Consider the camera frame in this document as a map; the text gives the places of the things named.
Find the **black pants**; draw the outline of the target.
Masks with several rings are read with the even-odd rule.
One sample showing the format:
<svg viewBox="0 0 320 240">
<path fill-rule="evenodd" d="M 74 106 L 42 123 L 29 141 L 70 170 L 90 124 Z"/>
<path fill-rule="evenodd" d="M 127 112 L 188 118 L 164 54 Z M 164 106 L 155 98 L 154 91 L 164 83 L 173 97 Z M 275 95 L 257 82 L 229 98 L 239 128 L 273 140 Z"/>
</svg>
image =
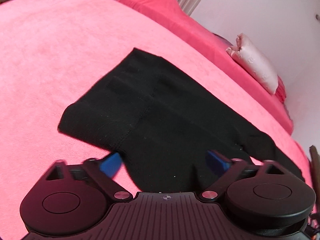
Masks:
<svg viewBox="0 0 320 240">
<path fill-rule="evenodd" d="M 58 130 L 118 152 L 142 191 L 203 191 L 217 180 L 209 150 L 248 163 L 275 160 L 302 177 L 269 135 L 169 61 L 139 49 L 69 105 Z"/>
</svg>

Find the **red ruffled pillow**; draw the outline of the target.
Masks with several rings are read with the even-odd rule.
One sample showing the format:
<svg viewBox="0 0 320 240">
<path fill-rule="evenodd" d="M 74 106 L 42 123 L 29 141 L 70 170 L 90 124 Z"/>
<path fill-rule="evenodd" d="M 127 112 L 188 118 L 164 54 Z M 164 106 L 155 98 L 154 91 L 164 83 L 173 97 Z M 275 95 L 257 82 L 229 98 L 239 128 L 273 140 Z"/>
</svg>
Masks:
<svg viewBox="0 0 320 240">
<path fill-rule="evenodd" d="M 276 92 L 274 94 L 276 96 L 276 98 L 281 102 L 284 103 L 286 100 L 286 90 L 285 90 L 285 86 L 284 83 L 282 81 L 282 79 L 280 78 L 280 76 L 278 76 L 278 87 L 276 89 Z"/>
</svg>

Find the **near pink bed blanket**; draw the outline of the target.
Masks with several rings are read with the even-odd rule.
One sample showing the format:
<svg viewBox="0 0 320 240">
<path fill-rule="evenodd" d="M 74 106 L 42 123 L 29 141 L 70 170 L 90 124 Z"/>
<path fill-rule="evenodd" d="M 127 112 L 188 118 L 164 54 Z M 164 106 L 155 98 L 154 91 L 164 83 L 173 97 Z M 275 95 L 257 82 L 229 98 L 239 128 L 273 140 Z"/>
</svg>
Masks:
<svg viewBox="0 0 320 240">
<path fill-rule="evenodd" d="M 56 160 L 105 150 L 57 131 L 63 111 L 139 48 L 191 76 L 267 133 L 311 183 L 302 148 L 216 65 L 153 20 L 115 0 L 11 0 L 1 5 L 1 238 L 27 230 L 20 203 Z"/>
</svg>

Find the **far pink bed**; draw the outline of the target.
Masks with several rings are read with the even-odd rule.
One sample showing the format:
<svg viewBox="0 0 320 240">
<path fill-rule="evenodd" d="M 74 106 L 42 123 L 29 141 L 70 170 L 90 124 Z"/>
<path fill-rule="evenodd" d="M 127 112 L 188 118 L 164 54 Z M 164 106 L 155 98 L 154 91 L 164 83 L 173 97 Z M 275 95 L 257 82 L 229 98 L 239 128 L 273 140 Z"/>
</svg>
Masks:
<svg viewBox="0 0 320 240">
<path fill-rule="evenodd" d="M 229 46 L 217 35 L 198 24 L 182 11 L 176 0 L 116 0 L 165 27 L 205 58 L 220 68 L 254 100 L 261 104 L 279 124 L 292 134 L 293 121 L 285 106 L 275 95 L 266 91 L 247 71 L 226 52 Z"/>
</svg>

